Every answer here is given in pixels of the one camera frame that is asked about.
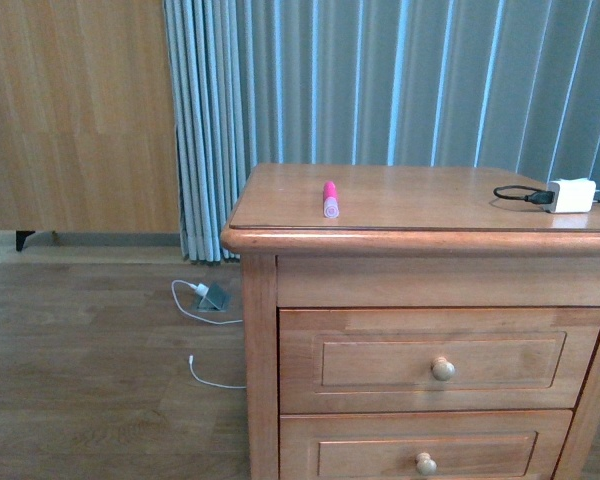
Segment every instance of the curtain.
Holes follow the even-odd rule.
[[[183,252],[259,162],[497,167],[600,189],[600,0],[166,0]]]

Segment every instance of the white cable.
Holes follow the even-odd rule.
[[[206,380],[202,380],[196,375],[196,372],[193,371],[193,355],[189,355],[189,370],[191,371],[191,375],[193,375],[193,378],[198,380],[200,383],[209,385],[210,387],[228,388],[230,390],[241,390],[247,388],[246,386],[242,385],[221,385],[219,383],[207,382]]]
[[[176,306],[178,307],[178,310],[180,310],[182,313],[184,313],[187,317],[195,318],[196,320],[200,320],[202,322],[210,323],[212,325],[228,325],[230,323],[241,323],[242,322],[242,320],[228,320],[226,322],[215,322],[213,320],[209,320],[207,318],[199,317],[198,315],[194,315],[193,313],[187,312],[184,308],[182,308],[182,305],[180,305],[180,302],[178,301],[178,295],[176,295],[176,285],[178,283],[182,283],[184,285],[187,285],[189,288],[191,288],[192,290],[194,290],[196,293],[197,292],[201,292],[201,291],[204,291],[206,293],[206,291],[208,291],[209,289],[205,285],[203,285],[202,283],[200,283],[199,285],[196,285],[194,283],[185,282],[184,280],[174,280],[173,282],[171,282],[171,293],[173,294],[173,299],[176,302]]]

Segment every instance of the white charger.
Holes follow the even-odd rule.
[[[588,178],[577,180],[555,180],[547,184],[553,192],[553,201],[543,205],[549,213],[587,213],[593,205],[596,182]]]

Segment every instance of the drawer knob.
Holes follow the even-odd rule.
[[[438,357],[433,361],[433,364],[431,365],[431,372],[433,373],[433,377],[436,380],[446,382],[455,375],[456,367],[454,367],[453,363],[448,361],[446,358]]]
[[[416,470],[420,475],[433,475],[438,469],[438,464],[426,452],[418,454],[416,462]]]

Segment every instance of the drawer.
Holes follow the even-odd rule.
[[[572,408],[600,309],[280,310],[282,413]]]
[[[279,257],[280,307],[600,306],[600,258]]]
[[[282,416],[280,480],[551,478],[571,412]],[[421,454],[435,473],[422,475]]]

